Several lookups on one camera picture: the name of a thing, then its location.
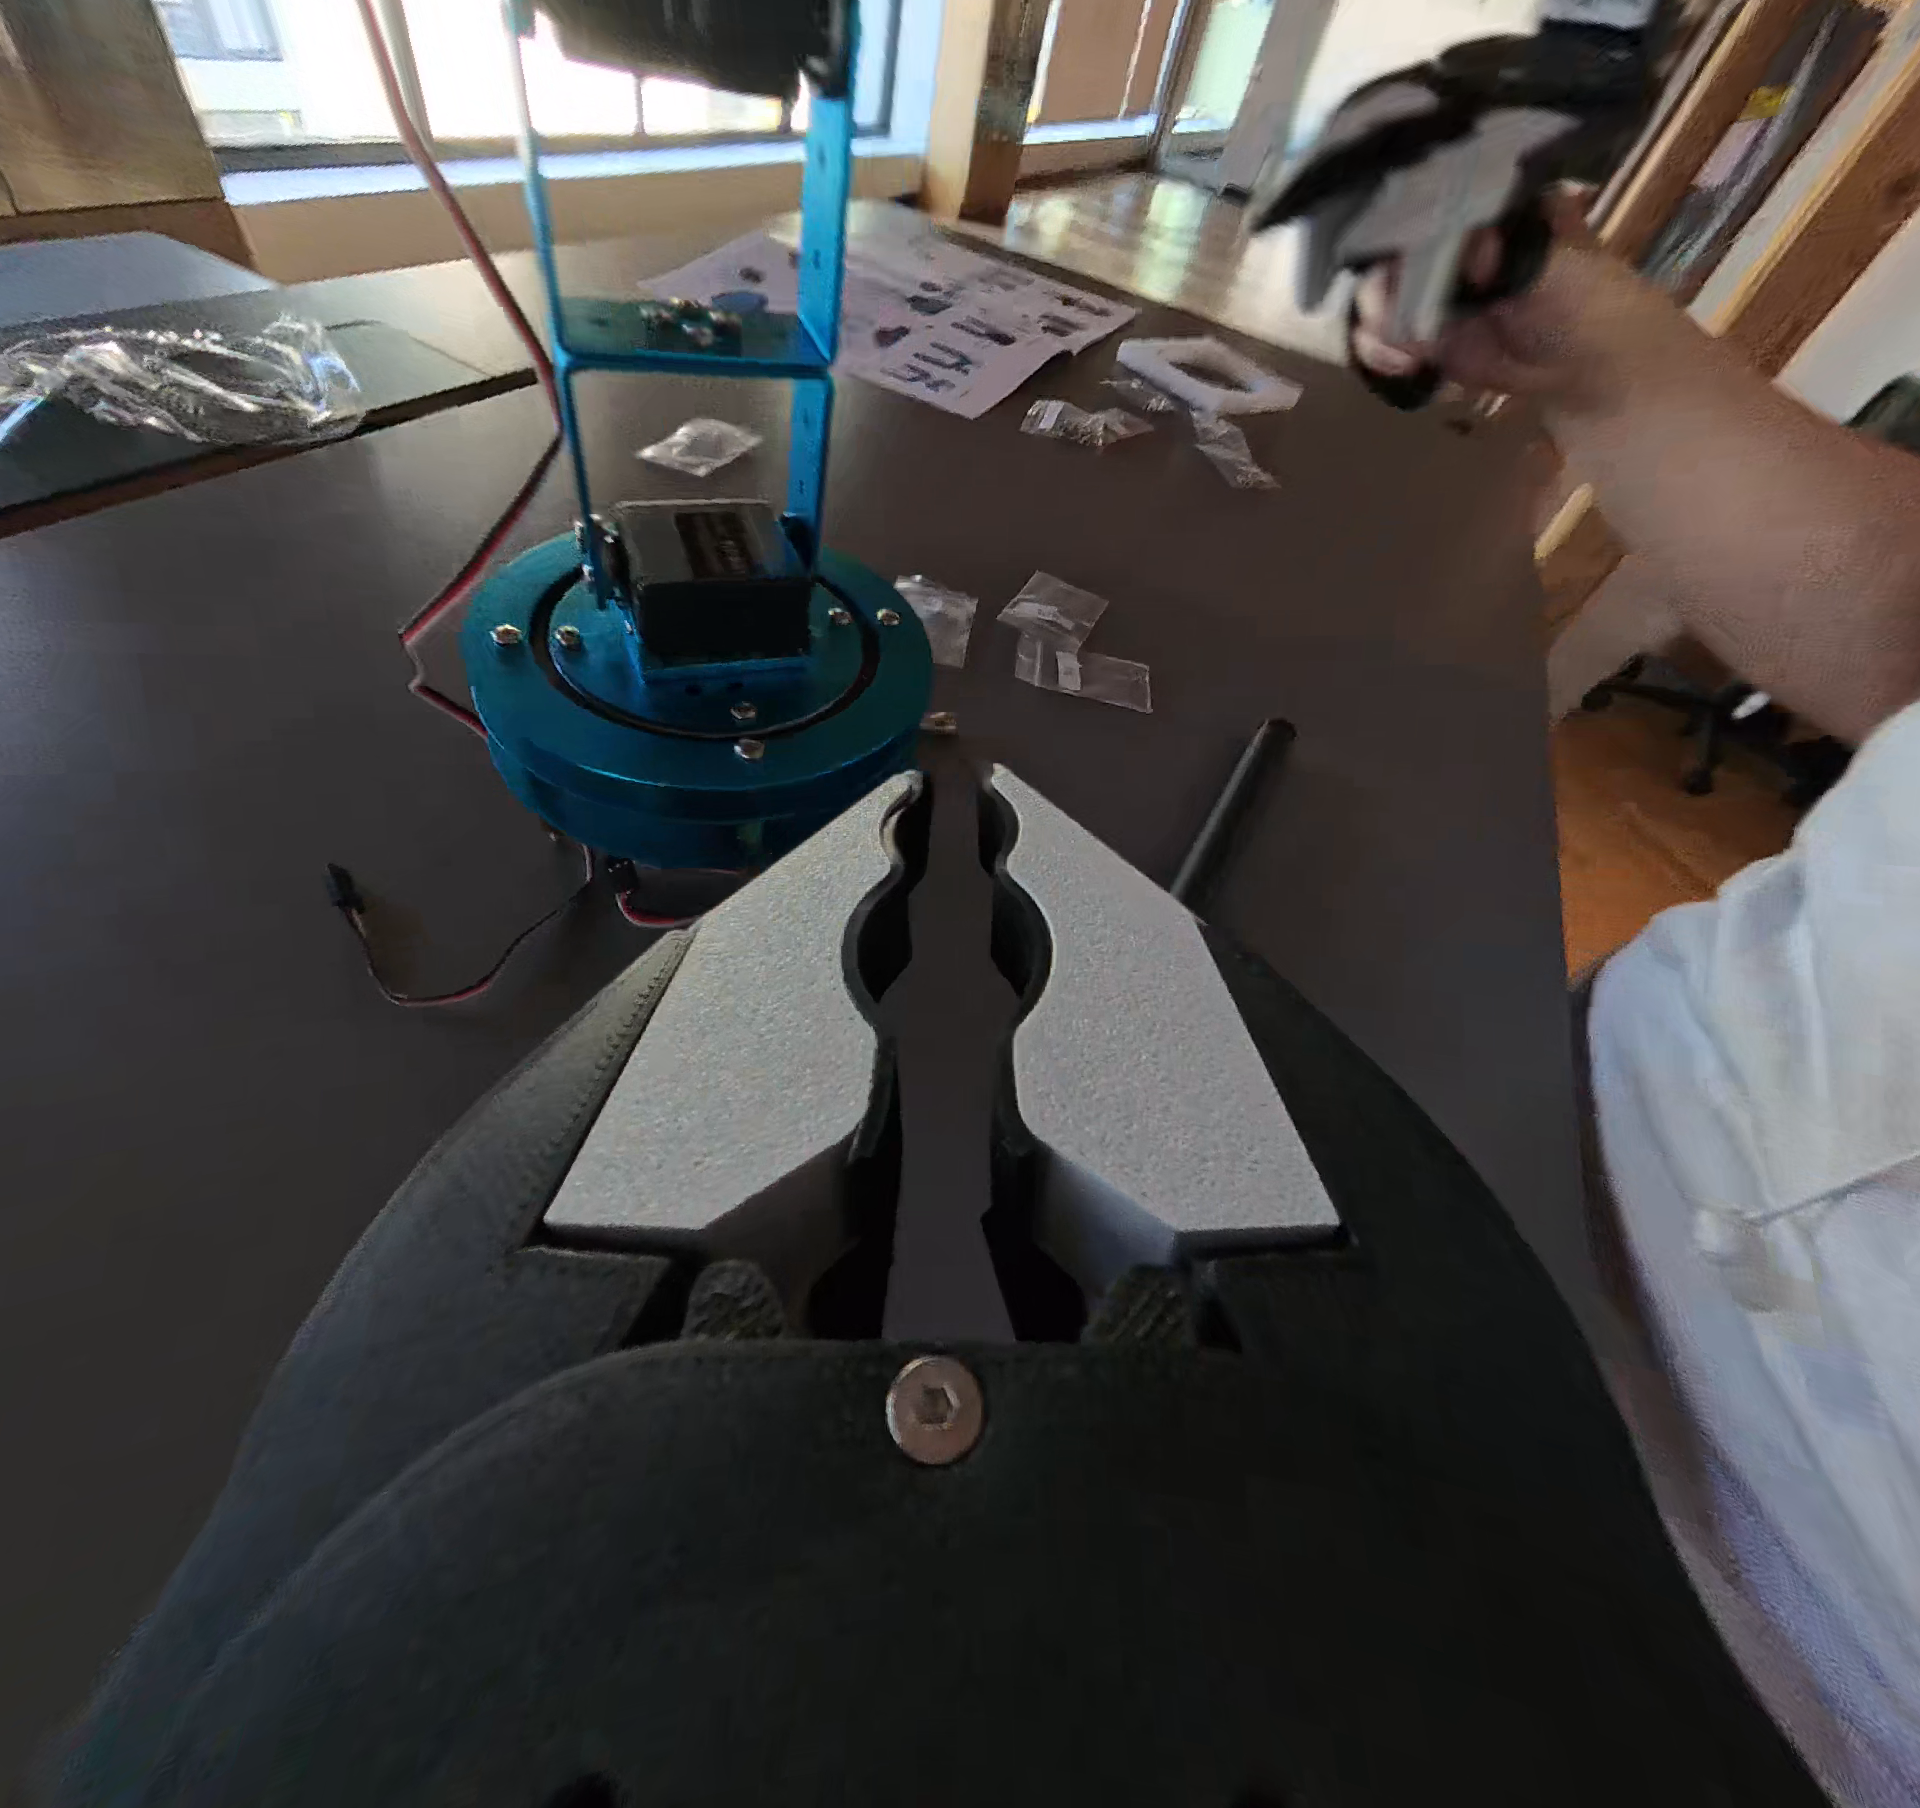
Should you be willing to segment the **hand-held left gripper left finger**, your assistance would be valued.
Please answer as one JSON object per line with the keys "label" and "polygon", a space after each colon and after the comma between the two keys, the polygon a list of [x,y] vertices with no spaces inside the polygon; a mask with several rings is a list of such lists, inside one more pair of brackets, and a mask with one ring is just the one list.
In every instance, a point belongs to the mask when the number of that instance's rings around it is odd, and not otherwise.
{"label": "hand-held left gripper left finger", "polygon": [[928,781],[891,775],[684,940],[541,1232],[753,1265],[787,1316],[891,1214],[895,1053]]}

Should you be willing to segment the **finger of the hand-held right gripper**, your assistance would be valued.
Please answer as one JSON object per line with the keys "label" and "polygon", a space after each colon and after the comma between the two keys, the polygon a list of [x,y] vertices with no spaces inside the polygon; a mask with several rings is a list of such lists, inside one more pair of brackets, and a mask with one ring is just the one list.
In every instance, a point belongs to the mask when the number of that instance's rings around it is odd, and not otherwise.
{"label": "finger of the hand-held right gripper", "polygon": [[1298,301],[1337,277],[1395,272],[1391,339],[1434,339],[1447,315],[1516,300],[1545,272],[1545,136],[1463,136],[1413,158],[1358,147],[1298,166]]}
{"label": "finger of the hand-held right gripper", "polygon": [[1573,96],[1534,64],[1534,44],[1450,44],[1388,71],[1346,93],[1308,141],[1271,153],[1252,189],[1252,229],[1271,233],[1372,192],[1506,114],[1550,131],[1573,124]]}

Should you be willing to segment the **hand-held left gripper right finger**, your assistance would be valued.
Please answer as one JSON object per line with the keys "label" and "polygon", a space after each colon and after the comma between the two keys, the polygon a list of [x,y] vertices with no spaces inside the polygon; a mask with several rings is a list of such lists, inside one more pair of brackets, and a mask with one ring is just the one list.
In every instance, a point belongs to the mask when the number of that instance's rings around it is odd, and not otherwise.
{"label": "hand-held left gripper right finger", "polygon": [[1323,1249],[1337,1205],[1188,904],[1016,771],[984,779],[997,1060],[984,1236],[1009,1318],[1092,1318],[1136,1267]]}

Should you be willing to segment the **person's right forearm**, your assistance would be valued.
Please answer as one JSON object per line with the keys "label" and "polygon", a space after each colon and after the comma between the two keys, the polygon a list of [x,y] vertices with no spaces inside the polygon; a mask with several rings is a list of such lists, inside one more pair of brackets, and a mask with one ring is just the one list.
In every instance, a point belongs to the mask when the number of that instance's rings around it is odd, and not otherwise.
{"label": "person's right forearm", "polygon": [[1534,288],[1550,442],[1688,631],[1860,746],[1918,705],[1918,455],[1794,402],[1596,247]]}

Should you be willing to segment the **black adjoining desk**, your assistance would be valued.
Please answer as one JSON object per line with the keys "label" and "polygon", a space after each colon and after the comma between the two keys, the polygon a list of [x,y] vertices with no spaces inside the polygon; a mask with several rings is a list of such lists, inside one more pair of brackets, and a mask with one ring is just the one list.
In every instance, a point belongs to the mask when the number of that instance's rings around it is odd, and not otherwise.
{"label": "black adjoining desk", "polygon": [[[479,401],[534,388],[534,372],[487,372],[386,324],[343,324],[343,344],[369,412],[353,434],[378,434]],[[190,445],[153,426],[119,426],[71,402],[30,418],[26,445],[5,445],[5,535],[85,517],[100,508],[165,497],[281,462],[306,445]]]}

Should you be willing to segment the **grey office desk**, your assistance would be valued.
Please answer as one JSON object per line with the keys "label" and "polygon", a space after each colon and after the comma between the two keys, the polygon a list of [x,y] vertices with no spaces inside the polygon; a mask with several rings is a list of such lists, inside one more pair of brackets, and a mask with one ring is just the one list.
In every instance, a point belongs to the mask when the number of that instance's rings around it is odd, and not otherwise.
{"label": "grey office desk", "polygon": [[99,312],[211,301],[276,288],[272,277],[161,233],[5,243],[5,331]]}

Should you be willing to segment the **person's right hand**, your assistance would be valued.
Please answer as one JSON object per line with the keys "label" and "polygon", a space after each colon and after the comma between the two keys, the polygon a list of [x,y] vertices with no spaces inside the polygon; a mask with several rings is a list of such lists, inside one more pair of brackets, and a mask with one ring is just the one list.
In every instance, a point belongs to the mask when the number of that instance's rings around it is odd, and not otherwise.
{"label": "person's right hand", "polygon": [[1593,402],[1619,272],[1593,240],[1590,204],[1590,192],[1561,192],[1550,207],[1550,249],[1533,288],[1456,312],[1440,325],[1428,361],[1446,383],[1528,401],[1545,412],[1581,412]]}

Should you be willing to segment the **clear bag of tiny screws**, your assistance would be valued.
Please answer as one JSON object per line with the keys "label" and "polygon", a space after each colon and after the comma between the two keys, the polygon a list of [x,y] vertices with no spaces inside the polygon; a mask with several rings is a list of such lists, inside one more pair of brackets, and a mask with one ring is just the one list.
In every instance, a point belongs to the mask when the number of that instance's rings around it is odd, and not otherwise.
{"label": "clear bag of tiny screws", "polygon": [[1030,572],[997,612],[1000,624],[1063,650],[1079,650],[1107,616],[1107,598],[1085,590],[1057,572]]}

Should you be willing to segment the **printed instruction manual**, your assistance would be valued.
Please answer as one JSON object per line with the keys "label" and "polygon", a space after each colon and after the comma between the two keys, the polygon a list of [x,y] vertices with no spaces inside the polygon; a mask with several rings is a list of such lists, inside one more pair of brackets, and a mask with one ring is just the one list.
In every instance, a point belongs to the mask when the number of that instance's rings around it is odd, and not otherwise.
{"label": "printed instruction manual", "polygon": [[[736,315],[799,312],[799,235],[749,233],[654,281]],[[1043,277],[933,233],[851,240],[837,372],[980,420],[1057,357],[1079,357],[1136,318],[1136,306]]]}

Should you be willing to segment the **black office chair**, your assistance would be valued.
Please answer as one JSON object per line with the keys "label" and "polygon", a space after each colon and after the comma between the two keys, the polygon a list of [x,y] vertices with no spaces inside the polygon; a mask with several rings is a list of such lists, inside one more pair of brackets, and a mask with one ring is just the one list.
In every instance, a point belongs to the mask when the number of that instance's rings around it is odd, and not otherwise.
{"label": "black office chair", "polygon": [[1853,750],[1792,714],[1771,693],[1733,677],[1705,687],[1675,663],[1649,654],[1633,654],[1619,671],[1581,693],[1575,711],[1596,714],[1619,700],[1640,700],[1680,718],[1680,735],[1696,744],[1678,787],[1705,799],[1719,786],[1719,771],[1737,756],[1766,766],[1780,781],[1780,802],[1810,812],[1853,762]]}

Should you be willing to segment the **person's white shirt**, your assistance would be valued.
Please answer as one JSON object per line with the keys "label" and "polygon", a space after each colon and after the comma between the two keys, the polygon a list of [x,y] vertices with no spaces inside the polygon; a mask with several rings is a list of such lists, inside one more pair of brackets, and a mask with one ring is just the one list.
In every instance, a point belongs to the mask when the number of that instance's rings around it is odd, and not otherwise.
{"label": "person's white shirt", "polygon": [[1918,1804],[1914,705],[1601,963],[1585,1056],[1680,1559],[1816,1783]]}

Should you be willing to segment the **small clear plastic bag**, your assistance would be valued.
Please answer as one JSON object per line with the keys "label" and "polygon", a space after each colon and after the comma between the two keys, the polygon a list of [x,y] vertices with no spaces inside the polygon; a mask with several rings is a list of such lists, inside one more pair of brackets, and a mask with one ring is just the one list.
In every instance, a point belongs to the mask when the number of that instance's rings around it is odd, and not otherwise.
{"label": "small clear plastic bag", "polygon": [[720,418],[695,418],[660,442],[638,449],[637,458],[671,477],[707,479],[722,468],[740,465],[753,450],[762,450],[756,431]]}

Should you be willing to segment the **wooden partition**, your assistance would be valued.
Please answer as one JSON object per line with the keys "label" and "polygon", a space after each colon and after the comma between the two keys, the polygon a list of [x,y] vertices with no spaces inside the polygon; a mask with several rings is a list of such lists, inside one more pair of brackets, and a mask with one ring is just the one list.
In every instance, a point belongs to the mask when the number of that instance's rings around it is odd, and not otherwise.
{"label": "wooden partition", "polygon": [[123,233],[255,263],[153,0],[5,0],[5,247]]}

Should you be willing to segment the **wooden shelf frame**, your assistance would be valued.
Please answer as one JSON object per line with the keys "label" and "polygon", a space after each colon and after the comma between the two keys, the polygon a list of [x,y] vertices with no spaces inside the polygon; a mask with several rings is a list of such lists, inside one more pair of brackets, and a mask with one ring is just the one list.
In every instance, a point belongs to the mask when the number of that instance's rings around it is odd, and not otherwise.
{"label": "wooden shelf frame", "polygon": [[[1601,192],[1607,254],[1647,263],[1816,3],[1717,3],[1675,64],[1642,141]],[[1696,315],[1780,374],[1914,216],[1918,0],[1905,0],[1697,281]]]}

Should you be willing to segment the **white foam frame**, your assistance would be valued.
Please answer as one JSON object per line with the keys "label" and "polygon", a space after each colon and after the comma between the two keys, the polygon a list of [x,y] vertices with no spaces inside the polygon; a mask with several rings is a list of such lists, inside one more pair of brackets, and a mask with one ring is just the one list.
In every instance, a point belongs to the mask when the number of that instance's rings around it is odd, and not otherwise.
{"label": "white foam frame", "polygon": [[1241,420],[1288,412],[1302,387],[1219,336],[1125,339],[1117,366],[1198,418]]}

